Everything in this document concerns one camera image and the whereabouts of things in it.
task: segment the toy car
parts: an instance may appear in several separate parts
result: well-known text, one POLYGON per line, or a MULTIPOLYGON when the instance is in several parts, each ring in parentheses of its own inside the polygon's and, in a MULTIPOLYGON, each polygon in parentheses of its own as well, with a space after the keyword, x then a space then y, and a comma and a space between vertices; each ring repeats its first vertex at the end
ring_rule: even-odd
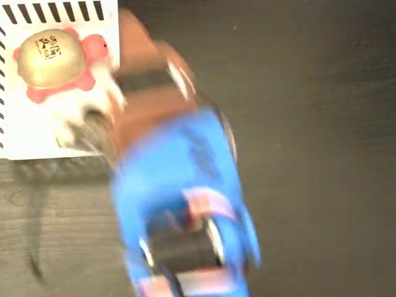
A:
POLYGON ((212 108, 178 113, 131 142, 112 196, 137 296, 249 296, 260 264, 232 149, 212 108))

